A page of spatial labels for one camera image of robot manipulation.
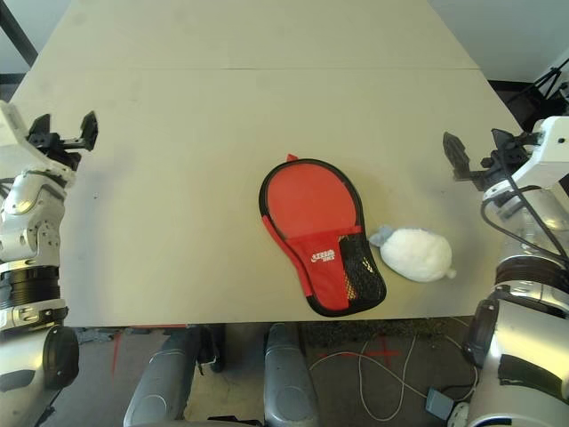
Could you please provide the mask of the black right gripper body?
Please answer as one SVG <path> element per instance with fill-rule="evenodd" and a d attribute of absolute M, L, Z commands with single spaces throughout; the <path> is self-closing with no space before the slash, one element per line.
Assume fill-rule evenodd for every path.
<path fill-rule="evenodd" d="M 471 171 L 470 159 L 463 146 L 457 149 L 457 181 L 471 181 L 476 189 L 490 189 L 494 184 L 506 179 L 506 172 L 514 173 L 529 160 L 524 148 L 506 149 L 505 165 L 502 164 L 499 151 L 491 152 L 481 160 L 481 170 Z"/>

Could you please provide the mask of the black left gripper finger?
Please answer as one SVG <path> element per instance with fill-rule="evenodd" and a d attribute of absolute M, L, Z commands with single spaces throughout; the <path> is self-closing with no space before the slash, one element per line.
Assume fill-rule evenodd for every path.
<path fill-rule="evenodd" d="M 81 140 L 83 149 L 92 151 L 97 140 L 97 117 L 94 111 L 84 116 L 81 124 Z"/>
<path fill-rule="evenodd" d="M 31 127 L 29 128 L 28 135 L 31 136 L 33 134 L 45 134 L 49 133 L 51 129 L 51 115 L 50 114 L 43 114 L 40 117 L 37 117 Z"/>

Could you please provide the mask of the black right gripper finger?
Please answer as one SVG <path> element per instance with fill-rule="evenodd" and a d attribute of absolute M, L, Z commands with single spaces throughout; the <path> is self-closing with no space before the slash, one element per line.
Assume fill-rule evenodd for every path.
<path fill-rule="evenodd" d="M 446 158 L 453 167 L 454 179 L 456 181 L 469 181 L 469 157 L 461 140 L 449 132 L 444 132 L 443 148 Z"/>
<path fill-rule="evenodd" d="M 492 137 L 497 151 L 510 151 L 516 148 L 516 136 L 507 131 L 493 128 Z"/>

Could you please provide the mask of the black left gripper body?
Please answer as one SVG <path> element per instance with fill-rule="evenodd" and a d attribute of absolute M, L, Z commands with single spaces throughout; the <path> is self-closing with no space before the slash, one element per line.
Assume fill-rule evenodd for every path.
<path fill-rule="evenodd" d="M 83 139 L 62 140 L 57 133 L 32 133 L 28 142 L 48 158 L 67 167 L 78 167 L 82 156 L 72 149 L 81 149 Z"/>

